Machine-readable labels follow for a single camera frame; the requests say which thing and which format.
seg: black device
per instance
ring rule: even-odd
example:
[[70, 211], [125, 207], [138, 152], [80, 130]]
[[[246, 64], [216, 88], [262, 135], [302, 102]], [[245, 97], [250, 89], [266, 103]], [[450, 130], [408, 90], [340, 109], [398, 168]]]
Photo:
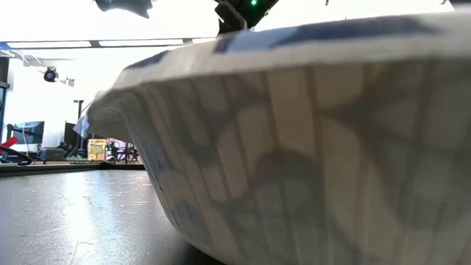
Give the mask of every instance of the black device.
[[2, 163], [17, 163], [19, 166], [27, 166], [32, 163], [32, 159], [23, 152], [18, 152], [9, 147], [0, 145]]
[[77, 143], [78, 148], [77, 148], [77, 154], [73, 155], [80, 155], [82, 157], [86, 156], [86, 150], [88, 148], [88, 139], [106, 139], [106, 137], [96, 135], [93, 133], [89, 133], [87, 135], [87, 138], [82, 138], [78, 133], [74, 131], [74, 127], [76, 124], [66, 122], [65, 123], [65, 128], [64, 128], [64, 139], [59, 146], [59, 148], [65, 150], [65, 156], [67, 157], [71, 152], [76, 149]]
[[108, 10], [128, 10], [143, 18], [149, 18], [149, 9], [152, 9], [150, 0], [95, 0], [98, 8], [106, 12]]
[[62, 161], [65, 158], [65, 150], [61, 148], [43, 148], [41, 150], [42, 161]]
[[18, 139], [17, 144], [42, 144], [43, 135], [44, 121], [29, 121], [7, 125], [7, 140], [15, 136]]
[[278, 0], [225, 0], [217, 2], [218, 6], [215, 11], [220, 17], [219, 34], [225, 34], [255, 27], [278, 3]]
[[471, 3], [471, 0], [444, 0], [442, 4], [445, 4], [446, 2], [450, 2], [451, 4], [469, 4]]
[[111, 157], [113, 158], [114, 162], [123, 160], [125, 163], [136, 162], [138, 161], [139, 157], [138, 150], [135, 148], [134, 144], [126, 143], [125, 146], [116, 146], [116, 142], [108, 141], [106, 145], [106, 151], [111, 152]]
[[54, 66], [48, 66], [46, 72], [44, 72], [44, 80], [46, 82], [56, 82], [59, 79], [59, 74]]

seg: patterned paper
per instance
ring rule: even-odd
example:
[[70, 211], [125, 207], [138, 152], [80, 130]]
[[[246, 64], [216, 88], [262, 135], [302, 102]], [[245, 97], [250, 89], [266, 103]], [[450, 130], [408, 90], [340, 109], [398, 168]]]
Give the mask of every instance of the patterned paper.
[[471, 14], [244, 32], [123, 70], [90, 129], [228, 264], [471, 264]]

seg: computer monitor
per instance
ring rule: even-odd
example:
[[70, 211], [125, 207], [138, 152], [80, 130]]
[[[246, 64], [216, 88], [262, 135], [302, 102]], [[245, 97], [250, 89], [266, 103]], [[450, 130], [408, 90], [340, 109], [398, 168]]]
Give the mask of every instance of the computer monitor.
[[18, 139], [17, 144], [42, 144], [44, 121], [28, 121], [9, 126], [8, 130]]
[[75, 146], [75, 144], [77, 143], [77, 133], [74, 131], [74, 127], [75, 124], [73, 123], [65, 123], [63, 142], [71, 146]]
[[[65, 130], [64, 130], [64, 142], [70, 146], [76, 146], [77, 144], [77, 133], [74, 131], [74, 127], [76, 124], [66, 122], [65, 123]], [[80, 149], [87, 149], [88, 148], [88, 139], [106, 139], [106, 137], [102, 137], [99, 135], [92, 135], [91, 133], [88, 134], [87, 138], [83, 139], [83, 145]]]

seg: white wall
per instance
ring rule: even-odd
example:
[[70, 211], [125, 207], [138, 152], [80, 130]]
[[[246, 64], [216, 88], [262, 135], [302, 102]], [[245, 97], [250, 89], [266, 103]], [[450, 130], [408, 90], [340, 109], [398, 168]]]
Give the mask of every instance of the white wall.
[[214, 0], [157, 0], [150, 19], [100, 11], [92, 0], [0, 0], [0, 41], [211, 37]]
[[368, 18], [382, 15], [453, 11], [443, 0], [279, 0], [255, 27], [256, 31], [302, 24]]
[[[2, 142], [6, 140], [6, 124], [25, 121], [44, 121], [43, 147], [56, 147], [63, 137], [65, 122], [77, 122], [78, 104], [74, 99], [83, 99], [76, 88], [60, 82], [44, 81], [43, 68], [23, 67], [20, 60], [10, 60], [4, 109]], [[26, 145], [15, 145], [14, 149], [26, 151]], [[30, 151], [36, 146], [29, 145]]]

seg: fluorescent light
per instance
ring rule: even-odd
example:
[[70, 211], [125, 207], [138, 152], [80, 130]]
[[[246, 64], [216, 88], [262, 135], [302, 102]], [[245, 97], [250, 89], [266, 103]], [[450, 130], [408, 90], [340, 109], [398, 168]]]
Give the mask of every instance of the fluorescent light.
[[192, 39], [191, 42], [193, 42], [193, 43], [205, 43], [205, 42], [213, 41], [215, 39], [216, 38], [197, 38], [197, 39]]
[[32, 41], [7, 43], [14, 49], [91, 47], [88, 41]]
[[117, 47], [117, 46], [170, 46], [183, 45], [182, 39], [176, 40], [102, 40], [99, 41], [101, 46]]

